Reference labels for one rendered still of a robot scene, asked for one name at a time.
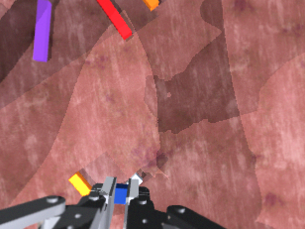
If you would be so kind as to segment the red rod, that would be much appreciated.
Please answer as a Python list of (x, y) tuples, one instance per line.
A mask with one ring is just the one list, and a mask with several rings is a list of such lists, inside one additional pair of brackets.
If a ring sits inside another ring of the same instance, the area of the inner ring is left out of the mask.
[(96, 0), (101, 6), (105, 14), (108, 16), (110, 21), (113, 23), (117, 31), (120, 33), (122, 38), (125, 40), (128, 38), (132, 31), (129, 29), (125, 21), (122, 19), (120, 14), (117, 12), (110, 0)]

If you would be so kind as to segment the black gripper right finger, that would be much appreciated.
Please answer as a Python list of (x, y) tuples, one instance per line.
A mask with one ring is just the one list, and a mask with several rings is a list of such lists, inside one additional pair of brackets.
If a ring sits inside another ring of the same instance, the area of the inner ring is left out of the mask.
[(182, 205), (154, 209), (150, 190), (129, 178), (123, 229), (227, 229)]

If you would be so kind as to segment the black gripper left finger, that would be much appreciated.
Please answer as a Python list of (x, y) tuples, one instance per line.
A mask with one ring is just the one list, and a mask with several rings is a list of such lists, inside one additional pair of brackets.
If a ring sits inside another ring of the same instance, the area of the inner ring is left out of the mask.
[(36, 223), (37, 229), (110, 229), (116, 184), (116, 177), (106, 176), (77, 204), (65, 205), (64, 197), (49, 195), (0, 209), (0, 229), (24, 229)]

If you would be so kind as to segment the white rectangular block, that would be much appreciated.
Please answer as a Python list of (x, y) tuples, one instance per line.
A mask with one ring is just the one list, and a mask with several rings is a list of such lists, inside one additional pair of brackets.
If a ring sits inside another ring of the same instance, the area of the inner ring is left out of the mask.
[[(135, 172), (130, 178), (137, 178), (139, 180), (139, 184), (143, 181), (143, 179)], [(125, 184), (128, 184), (129, 180), (125, 182)]]

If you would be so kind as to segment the blue block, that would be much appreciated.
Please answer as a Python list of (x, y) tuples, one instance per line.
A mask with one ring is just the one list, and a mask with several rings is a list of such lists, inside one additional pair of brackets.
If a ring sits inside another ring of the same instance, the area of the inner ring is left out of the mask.
[(114, 203), (126, 204), (128, 185), (124, 183), (117, 183), (115, 188), (115, 199)]

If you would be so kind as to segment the purple rod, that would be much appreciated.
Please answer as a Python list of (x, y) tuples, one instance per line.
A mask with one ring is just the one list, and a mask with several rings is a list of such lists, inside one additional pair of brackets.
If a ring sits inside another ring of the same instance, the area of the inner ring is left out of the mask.
[(47, 62), (50, 22), (51, 22), (51, 3), (49, 2), (49, 0), (38, 0), (34, 58), (33, 58), (36, 61)]

